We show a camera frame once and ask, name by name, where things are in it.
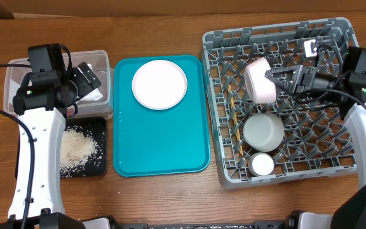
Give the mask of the white napkin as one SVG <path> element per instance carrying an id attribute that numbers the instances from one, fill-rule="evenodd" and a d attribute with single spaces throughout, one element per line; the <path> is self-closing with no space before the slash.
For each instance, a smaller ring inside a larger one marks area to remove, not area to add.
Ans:
<path id="1" fill-rule="evenodd" d="M 103 97 L 102 93 L 99 91 L 99 89 L 95 89 L 92 92 L 90 92 L 87 96 L 85 97 L 80 97 L 81 100 L 84 101 L 97 101 L 99 99 L 101 99 Z"/>

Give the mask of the pink bowl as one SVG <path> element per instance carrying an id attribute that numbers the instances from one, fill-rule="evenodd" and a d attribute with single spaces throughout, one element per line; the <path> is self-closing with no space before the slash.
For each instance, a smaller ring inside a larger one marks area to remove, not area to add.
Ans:
<path id="1" fill-rule="evenodd" d="M 245 68 L 247 94 L 254 103 L 268 104 L 276 100 L 276 85 L 265 77 L 265 73 L 270 69 L 269 62 L 264 57 Z"/>

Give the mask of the white rice pile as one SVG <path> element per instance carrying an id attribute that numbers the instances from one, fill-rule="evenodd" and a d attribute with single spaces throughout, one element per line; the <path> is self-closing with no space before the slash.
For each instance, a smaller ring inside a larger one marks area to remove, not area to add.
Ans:
<path id="1" fill-rule="evenodd" d="M 60 177 L 84 177 L 103 173 L 103 135 L 98 139 L 89 127 L 72 125 L 65 129 L 60 149 Z"/>

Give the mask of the grey bowl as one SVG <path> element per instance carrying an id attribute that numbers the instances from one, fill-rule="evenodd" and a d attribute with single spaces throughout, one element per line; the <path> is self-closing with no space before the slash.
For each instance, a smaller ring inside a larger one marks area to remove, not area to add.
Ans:
<path id="1" fill-rule="evenodd" d="M 245 141 L 260 152 L 276 149 L 285 135 L 284 125 L 279 117 L 271 113 L 250 116 L 243 126 Z"/>

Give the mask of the white round plate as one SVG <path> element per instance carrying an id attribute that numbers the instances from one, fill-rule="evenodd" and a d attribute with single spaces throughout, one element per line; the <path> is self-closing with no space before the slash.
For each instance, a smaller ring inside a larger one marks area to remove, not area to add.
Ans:
<path id="1" fill-rule="evenodd" d="M 145 63 L 132 79 L 135 99 L 153 110 L 166 110 L 176 106 L 184 98 L 187 87 L 186 74 L 169 60 Z"/>

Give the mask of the cream cup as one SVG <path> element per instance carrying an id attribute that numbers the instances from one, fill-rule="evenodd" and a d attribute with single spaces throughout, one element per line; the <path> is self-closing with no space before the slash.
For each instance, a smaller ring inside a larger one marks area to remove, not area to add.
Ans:
<path id="1" fill-rule="evenodd" d="M 275 163 L 267 153 L 255 153 L 248 160 L 248 169 L 255 176 L 267 176 L 274 170 Z"/>

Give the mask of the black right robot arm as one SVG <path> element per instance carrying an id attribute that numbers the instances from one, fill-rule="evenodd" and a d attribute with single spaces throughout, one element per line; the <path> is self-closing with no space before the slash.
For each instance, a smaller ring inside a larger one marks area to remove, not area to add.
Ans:
<path id="1" fill-rule="evenodd" d="M 297 228 L 366 228 L 366 71 L 353 70 L 338 78 L 319 74 L 312 67 L 272 69 L 264 76 L 294 96 L 299 103 L 307 97 L 338 105 L 349 131 L 358 165 L 359 190 L 332 215 L 301 212 L 295 216 Z"/>

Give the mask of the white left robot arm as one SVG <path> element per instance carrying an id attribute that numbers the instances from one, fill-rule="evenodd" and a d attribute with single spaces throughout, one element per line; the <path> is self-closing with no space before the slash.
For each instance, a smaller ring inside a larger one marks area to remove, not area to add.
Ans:
<path id="1" fill-rule="evenodd" d="M 0 228 L 110 228 L 108 217 L 79 221 L 65 215 L 60 192 L 60 146 L 67 107 L 77 86 L 71 67 L 31 64 L 14 98 L 20 152 L 16 192 Z"/>

